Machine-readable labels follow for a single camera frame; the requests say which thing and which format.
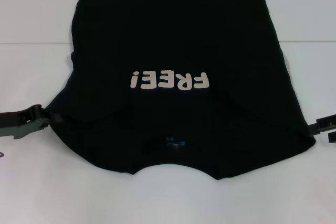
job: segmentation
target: metal clamp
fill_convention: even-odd
[[[309,125],[310,135],[315,136],[321,132],[336,130],[336,115],[317,119],[315,124]],[[329,143],[336,143],[336,132],[328,134]]]
[[[59,123],[62,118],[41,105],[34,105],[18,112],[0,113],[0,137],[14,136],[20,139],[32,132],[41,131],[50,123]]]

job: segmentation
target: black fabric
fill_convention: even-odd
[[[170,163],[221,179],[315,143],[265,0],[79,0],[72,35],[73,73],[47,109],[65,118],[57,135],[98,167]],[[141,88],[144,71],[159,83],[162,70],[189,73],[192,88],[176,76],[173,88]],[[194,87],[201,73],[207,88]]]

